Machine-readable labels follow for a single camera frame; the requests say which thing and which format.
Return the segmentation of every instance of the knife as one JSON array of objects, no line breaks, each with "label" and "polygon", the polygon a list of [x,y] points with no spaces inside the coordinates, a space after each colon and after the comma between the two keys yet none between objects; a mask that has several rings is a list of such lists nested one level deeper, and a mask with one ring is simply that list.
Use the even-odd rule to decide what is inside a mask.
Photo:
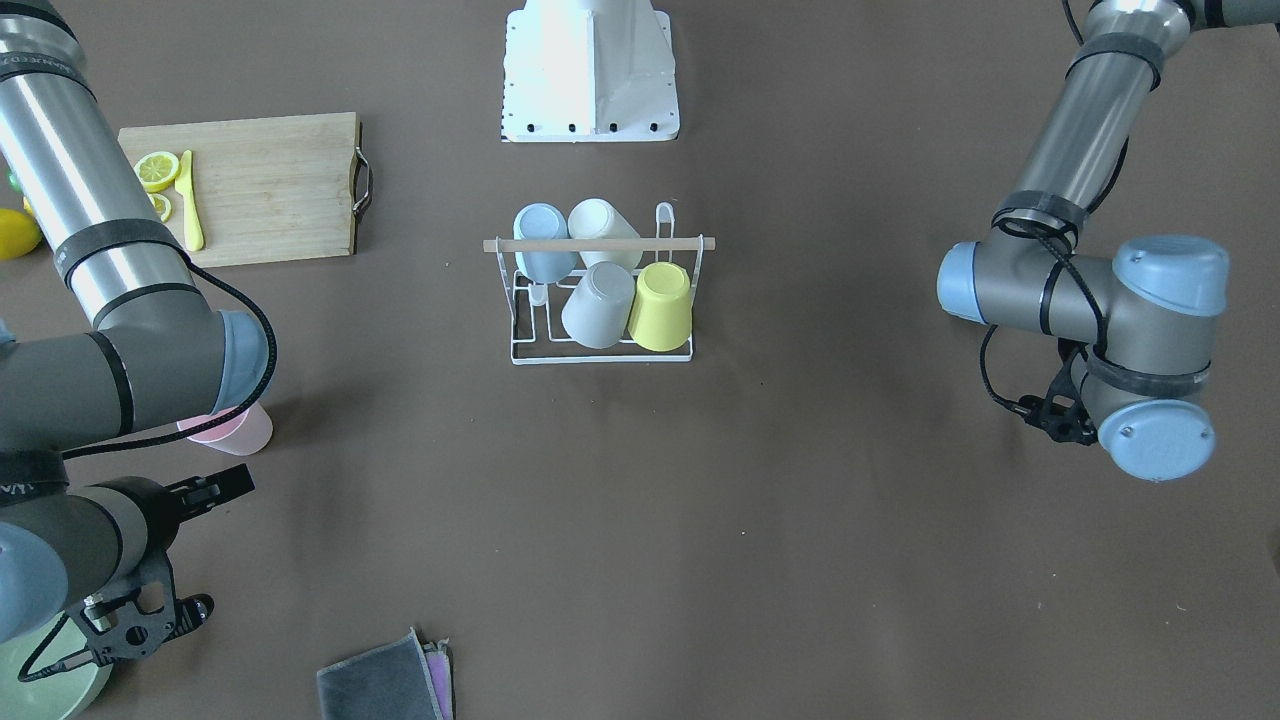
[{"label": "knife", "polygon": [[205,247],[205,231],[200,227],[200,215],[196,213],[196,188],[192,184],[191,150],[183,150],[182,158],[178,160],[178,179],[173,181],[173,187],[183,200],[183,240],[187,243],[187,250],[195,252]]}]

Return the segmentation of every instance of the cup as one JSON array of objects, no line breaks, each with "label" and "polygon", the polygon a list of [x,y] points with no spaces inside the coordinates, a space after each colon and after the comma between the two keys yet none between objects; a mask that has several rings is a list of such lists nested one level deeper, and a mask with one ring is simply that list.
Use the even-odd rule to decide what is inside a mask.
[{"label": "cup", "polygon": [[[178,420],[178,429],[186,430],[187,428],[193,428],[202,423],[207,423],[214,418],[220,418],[232,410],[234,410],[234,407],[228,407],[216,415],[200,415],[198,418]],[[221,450],[223,452],[228,452],[230,455],[244,456],[253,455],[259,450],[266,447],[268,441],[271,439],[273,429],[271,418],[266,414],[266,410],[264,410],[261,405],[255,402],[248,406],[248,410],[238,416],[218,425],[216,428],[196,433],[187,439],[212,447],[214,450]]]},{"label": "cup", "polygon": [[564,302],[561,323],[579,345],[603,350],[622,340],[635,299],[631,272],[614,263],[596,263],[586,269]]},{"label": "cup", "polygon": [[[568,214],[568,234],[573,240],[640,237],[631,223],[613,205],[599,197],[577,204]],[[644,255],[640,250],[584,250],[582,263],[590,268],[596,263],[614,263],[631,272]]]},{"label": "cup", "polygon": [[685,345],[694,332],[694,296],[684,268],[653,263],[640,272],[627,332],[636,345],[654,352]]},{"label": "cup", "polygon": [[[534,202],[521,209],[512,229],[516,240],[568,238],[564,215],[545,202]],[[558,283],[577,266],[577,252],[516,252],[516,266],[535,283]]]}]

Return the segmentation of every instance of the lemon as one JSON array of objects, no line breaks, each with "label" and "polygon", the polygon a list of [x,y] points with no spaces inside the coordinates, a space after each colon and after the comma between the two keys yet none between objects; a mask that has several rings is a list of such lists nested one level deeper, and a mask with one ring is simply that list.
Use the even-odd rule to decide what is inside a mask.
[{"label": "lemon", "polygon": [[151,206],[156,209],[156,215],[160,215],[161,223],[168,220],[169,215],[173,215],[173,202],[168,197],[155,192],[148,192],[147,197],[151,199]]},{"label": "lemon", "polygon": [[160,192],[178,177],[178,156],[173,152],[148,152],[133,165],[133,174],[142,181],[142,190]]},{"label": "lemon", "polygon": [[20,258],[40,245],[44,236],[31,215],[0,208],[0,260]]}]

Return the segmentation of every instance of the green plate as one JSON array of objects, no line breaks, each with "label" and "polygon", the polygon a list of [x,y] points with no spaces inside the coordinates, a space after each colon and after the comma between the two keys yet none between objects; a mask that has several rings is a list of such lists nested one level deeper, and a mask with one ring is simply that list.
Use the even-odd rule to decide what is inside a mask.
[{"label": "green plate", "polygon": [[[0,715],[5,720],[67,720],[81,714],[101,692],[111,667],[99,667],[90,664],[69,673],[33,683],[19,683],[18,671],[27,661],[31,651],[49,630],[54,620],[44,628],[0,644]],[[35,667],[44,667],[64,655],[84,647],[84,635],[74,623],[68,621],[54,642],[36,661]]]}]

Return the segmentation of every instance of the wooden cutting board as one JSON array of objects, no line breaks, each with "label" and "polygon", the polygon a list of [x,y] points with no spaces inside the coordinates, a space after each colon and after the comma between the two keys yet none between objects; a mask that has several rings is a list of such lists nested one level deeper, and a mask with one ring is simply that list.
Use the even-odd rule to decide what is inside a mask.
[{"label": "wooden cutting board", "polygon": [[[218,268],[356,251],[355,113],[124,128],[120,147],[137,163],[147,152],[192,151],[196,209],[205,249],[197,265]],[[183,238],[183,200],[172,186],[165,223]]]}]

